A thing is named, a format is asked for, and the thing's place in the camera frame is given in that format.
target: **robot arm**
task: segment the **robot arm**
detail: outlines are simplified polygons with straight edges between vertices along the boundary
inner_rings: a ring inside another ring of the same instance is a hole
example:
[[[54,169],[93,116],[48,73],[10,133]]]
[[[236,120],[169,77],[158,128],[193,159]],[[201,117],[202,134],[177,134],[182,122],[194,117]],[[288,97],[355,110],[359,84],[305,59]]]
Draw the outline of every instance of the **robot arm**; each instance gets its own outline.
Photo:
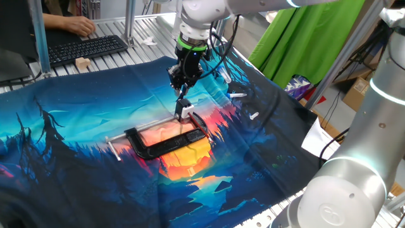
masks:
[[[206,55],[211,22],[243,13],[282,10],[336,0],[184,0],[177,65],[168,69],[171,87],[187,94],[204,73],[199,65]]]
[[[182,95],[203,74],[210,23],[241,13],[333,0],[184,0],[177,65],[168,69]],[[405,153],[405,19],[391,37],[344,144],[271,228],[368,228],[373,225]]]

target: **tapestry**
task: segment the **tapestry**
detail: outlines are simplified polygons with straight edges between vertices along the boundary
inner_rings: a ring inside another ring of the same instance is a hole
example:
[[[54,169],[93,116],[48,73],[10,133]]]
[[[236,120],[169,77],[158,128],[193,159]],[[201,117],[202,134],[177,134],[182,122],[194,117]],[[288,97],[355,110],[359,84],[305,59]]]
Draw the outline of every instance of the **tapestry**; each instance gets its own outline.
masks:
[[[218,62],[202,62],[210,70]],[[173,116],[161,58],[54,77],[0,94],[0,221],[32,227],[234,227],[301,190],[317,158],[301,149],[316,116],[232,50],[186,98],[208,126],[201,139],[154,160],[105,137]],[[243,94],[233,98],[230,94]],[[158,143],[189,129],[143,133]]]

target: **black keyboard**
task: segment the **black keyboard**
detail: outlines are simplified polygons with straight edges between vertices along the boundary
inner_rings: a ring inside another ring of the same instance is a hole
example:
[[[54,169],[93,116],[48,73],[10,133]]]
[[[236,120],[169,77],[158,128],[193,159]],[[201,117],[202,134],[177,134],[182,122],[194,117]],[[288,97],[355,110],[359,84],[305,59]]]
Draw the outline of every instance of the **black keyboard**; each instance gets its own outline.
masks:
[[[124,51],[128,46],[117,36],[89,39],[58,46],[48,47],[49,62],[51,67],[74,63],[77,58],[94,58],[105,54]]]

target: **green curtain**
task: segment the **green curtain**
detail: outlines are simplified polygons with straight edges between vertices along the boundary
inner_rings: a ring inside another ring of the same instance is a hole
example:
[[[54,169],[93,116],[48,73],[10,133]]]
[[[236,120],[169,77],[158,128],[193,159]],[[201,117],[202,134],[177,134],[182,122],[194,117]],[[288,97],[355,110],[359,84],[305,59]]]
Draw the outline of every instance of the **green curtain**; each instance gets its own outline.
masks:
[[[249,61],[285,88],[294,75],[319,83],[339,55],[365,0],[278,12]]]

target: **metal table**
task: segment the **metal table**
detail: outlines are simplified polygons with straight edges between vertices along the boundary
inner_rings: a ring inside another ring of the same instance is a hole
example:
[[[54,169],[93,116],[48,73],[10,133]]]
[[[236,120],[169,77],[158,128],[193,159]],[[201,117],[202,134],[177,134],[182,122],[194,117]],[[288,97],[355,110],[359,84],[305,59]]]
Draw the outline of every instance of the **metal table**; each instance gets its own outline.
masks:
[[[135,47],[130,47],[126,51],[120,53],[108,54],[102,57],[92,58],[91,66],[87,67],[85,70],[79,70],[73,63],[58,66],[51,69],[51,77],[65,77],[69,75],[75,75],[78,73],[96,72],[99,70],[107,70],[117,67],[124,67],[127,65],[134,65],[139,63],[146,63],[149,61],[157,60],[163,56],[169,56],[176,58],[174,50],[176,46],[176,41],[171,38],[171,33],[169,33],[167,26],[161,26],[157,21],[159,15],[149,15],[149,16],[136,16],[134,23],[134,38],[136,41]],[[115,18],[109,20],[95,20],[96,31],[90,34],[88,37],[83,37],[83,40],[102,37],[105,35],[118,35],[124,34],[125,30],[125,18]],[[156,46],[147,46],[142,43],[142,41],[148,37],[154,37],[154,41],[158,44]],[[38,63],[31,63],[30,68],[34,75],[37,75],[40,71],[40,65]],[[22,87],[24,85],[15,85],[12,87],[0,87],[0,94],[4,92],[13,91]],[[298,192],[289,199],[274,205],[265,212],[256,215],[255,217],[246,220],[237,227],[268,227],[271,221],[286,207],[288,204],[302,195],[304,190]],[[396,222],[399,219],[384,209],[379,214],[376,223],[373,228],[386,228],[395,227]]]
[[[85,70],[79,70],[73,63],[57,66],[51,69],[51,77],[62,77],[67,75],[74,75],[78,73],[96,72],[99,70],[107,70],[116,67],[124,67],[127,65],[134,65],[139,63],[146,63],[149,61],[157,60],[163,56],[176,58],[174,50],[176,41],[171,38],[167,29],[158,25],[156,15],[150,16],[137,16],[135,17],[134,24],[134,37],[136,41],[135,47],[130,47],[126,51],[120,53],[108,54],[102,57],[92,58],[91,66]],[[105,35],[118,35],[121,36],[125,29],[125,18],[115,18],[110,20],[95,20],[96,31],[88,37],[82,37],[83,40],[103,37]],[[158,43],[156,46],[147,46],[142,43],[147,37],[154,37],[154,41]],[[30,68],[34,75],[40,71],[38,63],[31,63]],[[19,89],[23,85],[14,85],[11,87],[0,87],[0,93],[13,91]]]

